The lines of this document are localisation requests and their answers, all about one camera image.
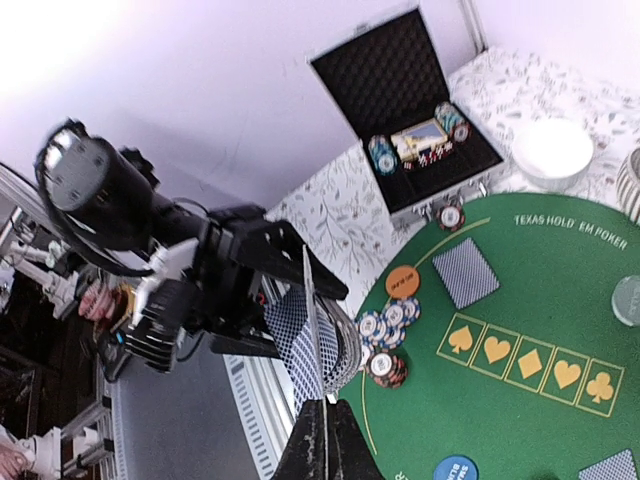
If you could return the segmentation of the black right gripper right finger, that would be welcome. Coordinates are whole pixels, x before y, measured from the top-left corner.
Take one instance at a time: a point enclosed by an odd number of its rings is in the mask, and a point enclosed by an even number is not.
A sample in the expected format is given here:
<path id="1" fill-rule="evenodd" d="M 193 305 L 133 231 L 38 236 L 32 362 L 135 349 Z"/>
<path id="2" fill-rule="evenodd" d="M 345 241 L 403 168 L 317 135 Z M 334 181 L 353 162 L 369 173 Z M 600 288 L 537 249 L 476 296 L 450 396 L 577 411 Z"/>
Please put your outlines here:
<path id="1" fill-rule="evenodd" d="M 383 480 L 349 403 L 338 400 L 334 407 L 334 437 L 337 448 L 337 471 L 334 478 Z"/>

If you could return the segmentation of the red black poker chip stack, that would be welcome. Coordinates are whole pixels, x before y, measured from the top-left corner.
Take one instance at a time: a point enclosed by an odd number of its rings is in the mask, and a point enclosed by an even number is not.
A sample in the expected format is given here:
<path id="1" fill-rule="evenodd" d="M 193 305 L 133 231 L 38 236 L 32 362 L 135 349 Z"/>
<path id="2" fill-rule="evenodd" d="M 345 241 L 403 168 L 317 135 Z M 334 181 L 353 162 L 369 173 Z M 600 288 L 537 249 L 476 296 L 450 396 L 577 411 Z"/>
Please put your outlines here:
<path id="1" fill-rule="evenodd" d="M 377 352 L 368 360 L 366 373 L 380 387 L 396 389 L 408 378 L 409 370 L 399 356 Z"/>

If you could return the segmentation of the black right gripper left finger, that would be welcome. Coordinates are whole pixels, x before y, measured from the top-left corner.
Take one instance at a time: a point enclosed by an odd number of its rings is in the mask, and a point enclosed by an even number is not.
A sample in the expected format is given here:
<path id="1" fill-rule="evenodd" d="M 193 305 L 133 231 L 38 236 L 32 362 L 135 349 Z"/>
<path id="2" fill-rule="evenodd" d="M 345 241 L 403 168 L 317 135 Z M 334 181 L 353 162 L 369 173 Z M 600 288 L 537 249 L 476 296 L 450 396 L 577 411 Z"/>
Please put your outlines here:
<path id="1" fill-rule="evenodd" d="M 328 436 L 327 400 L 306 401 L 272 479 L 328 479 Z"/>

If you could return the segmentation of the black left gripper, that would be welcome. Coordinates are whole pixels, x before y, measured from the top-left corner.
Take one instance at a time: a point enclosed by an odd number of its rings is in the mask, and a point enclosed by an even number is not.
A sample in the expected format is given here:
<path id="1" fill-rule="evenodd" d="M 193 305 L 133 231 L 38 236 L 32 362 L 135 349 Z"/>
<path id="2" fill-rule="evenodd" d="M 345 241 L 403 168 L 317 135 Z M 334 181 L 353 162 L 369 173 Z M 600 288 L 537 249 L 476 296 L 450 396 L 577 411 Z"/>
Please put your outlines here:
<path id="1" fill-rule="evenodd" d="M 266 220 L 260 207 L 241 205 L 198 215 L 176 205 L 174 213 L 182 238 L 198 241 L 186 273 L 198 294 L 184 328 L 189 334 L 209 333 L 213 353 L 280 358 L 267 338 L 261 284 L 272 278 L 302 286 L 304 252 L 319 295 L 344 300 L 349 293 L 288 221 Z"/>

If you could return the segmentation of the grey playing card deck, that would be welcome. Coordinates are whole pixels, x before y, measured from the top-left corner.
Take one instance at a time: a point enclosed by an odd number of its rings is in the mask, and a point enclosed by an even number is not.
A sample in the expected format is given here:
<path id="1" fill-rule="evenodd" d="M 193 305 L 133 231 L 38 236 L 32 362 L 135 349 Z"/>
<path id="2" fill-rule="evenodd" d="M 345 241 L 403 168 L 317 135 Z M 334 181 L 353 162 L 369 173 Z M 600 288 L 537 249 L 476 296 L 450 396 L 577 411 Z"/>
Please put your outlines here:
<path id="1" fill-rule="evenodd" d="M 291 378 L 296 410 L 337 393 L 358 372 L 359 333 L 339 305 L 316 292 L 308 250 L 303 251 L 303 285 L 267 305 L 264 317 Z"/>

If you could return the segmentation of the orange big blind button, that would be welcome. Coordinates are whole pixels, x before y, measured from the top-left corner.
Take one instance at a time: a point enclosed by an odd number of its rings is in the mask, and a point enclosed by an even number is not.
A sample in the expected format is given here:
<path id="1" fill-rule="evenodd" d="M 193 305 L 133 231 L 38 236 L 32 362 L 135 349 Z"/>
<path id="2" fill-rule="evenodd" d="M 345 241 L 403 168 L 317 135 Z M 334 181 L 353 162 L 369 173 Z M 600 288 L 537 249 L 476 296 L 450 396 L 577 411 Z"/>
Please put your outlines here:
<path id="1" fill-rule="evenodd" d="M 415 267 L 401 265 L 388 274 L 385 289 L 392 299 L 406 299 L 419 290 L 420 283 L 420 274 Z"/>

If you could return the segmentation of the clear acrylic dealer button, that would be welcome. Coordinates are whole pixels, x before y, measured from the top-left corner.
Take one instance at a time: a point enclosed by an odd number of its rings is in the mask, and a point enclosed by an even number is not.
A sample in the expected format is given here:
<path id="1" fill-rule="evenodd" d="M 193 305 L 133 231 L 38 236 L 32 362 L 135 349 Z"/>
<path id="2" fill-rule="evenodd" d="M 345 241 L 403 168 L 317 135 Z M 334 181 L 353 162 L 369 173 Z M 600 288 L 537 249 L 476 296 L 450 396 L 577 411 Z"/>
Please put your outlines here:
<path id="1" fill-rule="evenodd" d="M 640 324 L 640 276 L 622 278 L 611 296 L 612 311 L 616 318 L 629 327 Z"/>

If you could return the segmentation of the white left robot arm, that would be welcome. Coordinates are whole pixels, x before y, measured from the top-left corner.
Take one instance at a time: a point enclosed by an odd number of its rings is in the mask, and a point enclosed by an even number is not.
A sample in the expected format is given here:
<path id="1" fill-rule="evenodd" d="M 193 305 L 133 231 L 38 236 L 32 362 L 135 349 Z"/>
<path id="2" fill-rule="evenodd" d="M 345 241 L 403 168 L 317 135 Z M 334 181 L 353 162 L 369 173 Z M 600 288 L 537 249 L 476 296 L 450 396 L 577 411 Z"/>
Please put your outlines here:
<path id="1" fill-rule="evenodd" d="M 68 146 L 51 134 L 34 165 L 37 190 L 56 230 L 88 262 L 139 280 L 127 350 L 167 372 L 182 334 L 212 336 L 216 353 L 275 357 L 258 299 L 266 278 L 299 286 L 310 265 L 316 297 L 342 300 L 347 286 L 296 229 L 255 204 L 186 210 L 156 191 L 139 151 L 116 149 L 68 120 Z"/>

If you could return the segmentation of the playing cards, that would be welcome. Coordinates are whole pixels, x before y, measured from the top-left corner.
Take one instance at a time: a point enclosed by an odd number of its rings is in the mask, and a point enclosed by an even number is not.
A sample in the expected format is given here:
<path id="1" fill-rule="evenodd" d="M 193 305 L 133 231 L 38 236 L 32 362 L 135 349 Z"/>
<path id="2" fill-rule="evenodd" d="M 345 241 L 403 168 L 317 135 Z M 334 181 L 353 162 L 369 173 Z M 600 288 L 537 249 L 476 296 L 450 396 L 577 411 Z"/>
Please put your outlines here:
<path id="1" fill-rule="evenodd" d="M 578 473 L 579 480 L 638 480 L 639 473 L 631 449 L 624 449 Z"/>

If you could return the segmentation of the blue poker chips pile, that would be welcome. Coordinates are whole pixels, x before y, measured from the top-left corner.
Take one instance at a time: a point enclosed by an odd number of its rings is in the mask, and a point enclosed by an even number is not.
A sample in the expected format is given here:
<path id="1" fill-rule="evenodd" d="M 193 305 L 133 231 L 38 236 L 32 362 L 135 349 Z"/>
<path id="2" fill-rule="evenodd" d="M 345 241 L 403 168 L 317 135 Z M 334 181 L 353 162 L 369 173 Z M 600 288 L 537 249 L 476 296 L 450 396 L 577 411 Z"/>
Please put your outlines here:
<path id="1" fill-rule="evenodd" d="M 375 353 L 401 347 L 407 329 L 421 316 L 421 304 L 415 297 L 391 300 L 381 311 L 365 310 L 355 320 L 361 340 L 361 364 L 364 370 Z"/>

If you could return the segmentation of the blue small blind button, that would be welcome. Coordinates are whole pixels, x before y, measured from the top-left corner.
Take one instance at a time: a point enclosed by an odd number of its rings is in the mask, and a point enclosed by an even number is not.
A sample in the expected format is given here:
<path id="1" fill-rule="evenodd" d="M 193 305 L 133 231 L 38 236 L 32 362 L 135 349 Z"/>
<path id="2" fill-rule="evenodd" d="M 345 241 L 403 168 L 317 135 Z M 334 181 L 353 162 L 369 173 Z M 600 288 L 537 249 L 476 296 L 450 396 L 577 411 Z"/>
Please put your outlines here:
<path id="1" fill-rule="evenodd" d="M 450 455 L 440 461 L 433 472 L 433 480 L 477 480 L 475 462 L 463 455 Z"/>

